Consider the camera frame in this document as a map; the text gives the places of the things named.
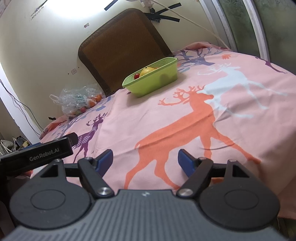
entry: metal screw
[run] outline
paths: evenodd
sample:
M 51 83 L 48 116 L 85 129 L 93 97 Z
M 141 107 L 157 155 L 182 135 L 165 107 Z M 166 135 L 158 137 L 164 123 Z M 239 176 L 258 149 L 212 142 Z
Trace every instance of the metal screw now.
M 189 188 L 182 188 L 178 191 L 178 194 L 182 197 L 189 197 L 193 194 L 193 191 Z
M 97 190 L 97 193 L 102 196 L 109 195 L 111 192 L 112 192 L 112 190 L 108 187 L 102 187 Z

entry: green plastic basket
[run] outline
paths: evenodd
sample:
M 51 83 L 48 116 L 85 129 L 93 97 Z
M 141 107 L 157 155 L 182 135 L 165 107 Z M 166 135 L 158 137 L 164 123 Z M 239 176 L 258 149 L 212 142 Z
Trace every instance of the green plastic basket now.
M 159 61 L 156 61 L 146 67 L 158 67 L 158 69 L 153 70 L 150 73 L 145 74 L 140 78 L 134 80 L 134 75 L 136 73 L 140 73 L 143 69 L 142 68 L 126 77 L 126 79 L 122 83 L 122 87 L 127 88 L 135 96 L 142 97 L 163 86 L 166 86 L 167 84 L 172 83 L 178 78 L 177 61 L 178 59 L 173 57 L 166 57 Z

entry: plastic bag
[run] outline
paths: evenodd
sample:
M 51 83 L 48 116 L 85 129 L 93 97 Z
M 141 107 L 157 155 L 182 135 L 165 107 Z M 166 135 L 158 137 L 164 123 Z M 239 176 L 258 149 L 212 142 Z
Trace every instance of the plastic bag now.
M 63 89 L 59 97 L 55 95 L 49 97 L 54 103 L 61 105 L 62 112 L 71 120 L 98 104 L 105 98 L 105 94 L 93 84 L 79 90 Z

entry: frosted glass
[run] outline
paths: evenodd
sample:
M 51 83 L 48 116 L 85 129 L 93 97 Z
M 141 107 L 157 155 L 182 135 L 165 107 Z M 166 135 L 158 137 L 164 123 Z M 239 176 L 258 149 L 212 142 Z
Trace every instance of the frosted glass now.
M 270 61 L 296 74 L 296 5 L 291 0 L 254 0 Z
M 255 32 L 242 0 L 219 0 L 231 28 L 237 51 L 260 57 Z

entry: orange deer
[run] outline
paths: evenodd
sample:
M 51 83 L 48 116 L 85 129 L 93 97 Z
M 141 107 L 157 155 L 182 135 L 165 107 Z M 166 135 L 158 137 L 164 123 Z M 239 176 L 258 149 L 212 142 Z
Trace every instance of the orange deer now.
M 214 126 L 215 116 L 212 107 L 205 103 L 205 100 L 213 99 L 213 95 L 204 93 L 197 93 L 203 90 L 199 86 L 189 86 L 189 91 L 177 89 L 174 93 L 174 98 L 179 99 L 176 103 L 165 103 L 164 99 L 160 100 L 159 105 L 172 106 L 176 104 L 186 104 L 189 102 L 193 112 L 181 117 L 174 123 L 163 127 L 144 139 L 140 140 L 135 148 L 139 147 L 139 162 L 138 164 L 126 174 L 126 181 L 124 188 L 127 189 L 130 181 L 135 174 L 144 169 L 150 162 L 156 160 L 156 167 L 154 174 L 160 177 L 172 189 L 178 189 L 179 186 L 173 183 L 165 172 L 165 163 L 168 160 L 169 152 L 177 147 L 184 146 L 191 142 L 196 137 L 200 137 L 201 143 L 204 146 L 204 156 L 211 158 L 211 137 L 222 141 L 227 146 L 240 151 L 248 160 L 254 161 L 256 164 L 260 160 L 254 158 L 251 154 L 244 151 L 240 146 L 235 144 L 230 138 L 222 135 Z

